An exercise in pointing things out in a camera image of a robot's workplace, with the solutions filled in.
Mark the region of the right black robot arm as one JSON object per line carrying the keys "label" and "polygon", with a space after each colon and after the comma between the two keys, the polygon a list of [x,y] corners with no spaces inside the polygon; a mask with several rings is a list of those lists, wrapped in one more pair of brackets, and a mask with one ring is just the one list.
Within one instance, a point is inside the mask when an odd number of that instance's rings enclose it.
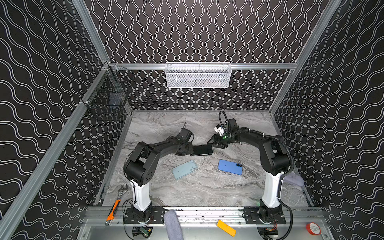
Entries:
{"label": "right black robot arm", "polygon": [[239,127],[235,119],[217,125],[215,132],[207,142],[214,148],[225,149],[232,143],[246,143],[259,149],[261,166],[266,172],[265,190],[260,206],[267,209],[281,206],[283,180],[294,169],[294,158],[283,138]]}

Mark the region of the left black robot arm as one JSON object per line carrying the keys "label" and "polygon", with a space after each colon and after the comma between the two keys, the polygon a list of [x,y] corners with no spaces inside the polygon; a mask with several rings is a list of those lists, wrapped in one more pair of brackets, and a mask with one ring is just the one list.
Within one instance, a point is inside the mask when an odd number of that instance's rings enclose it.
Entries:
{"label": "left black robot arm", "polygon": [[182,128],[174,137],[158,143],[139,142],[126,159],[123,167],[125,177],[130,181],[134,200],[132,206],[145,212],[151,205],[149,183],[154,177],[159,160],[168,155],[183,157],[193,152],[194,134]]}

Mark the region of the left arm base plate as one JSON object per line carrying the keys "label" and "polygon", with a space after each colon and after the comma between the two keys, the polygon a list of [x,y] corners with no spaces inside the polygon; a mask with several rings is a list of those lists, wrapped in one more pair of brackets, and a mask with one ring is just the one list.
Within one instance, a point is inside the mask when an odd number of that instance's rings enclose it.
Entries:
{"label": "left arm base plate", "polygon": [[145,211],[139,211],[136,208],[127,208],[124,211],[124,224],[155,224],[164,223],[164,214],[166,210],[162,207],[149,206]]}

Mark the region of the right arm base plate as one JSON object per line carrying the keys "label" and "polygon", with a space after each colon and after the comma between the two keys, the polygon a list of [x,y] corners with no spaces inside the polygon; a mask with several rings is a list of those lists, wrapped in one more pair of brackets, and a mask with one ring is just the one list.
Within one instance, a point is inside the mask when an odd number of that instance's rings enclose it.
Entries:
{"label": "right arm base plate", "polygon": [[247,225],[285,225],[287,223],[282,208],[246,207],[242,217]]}

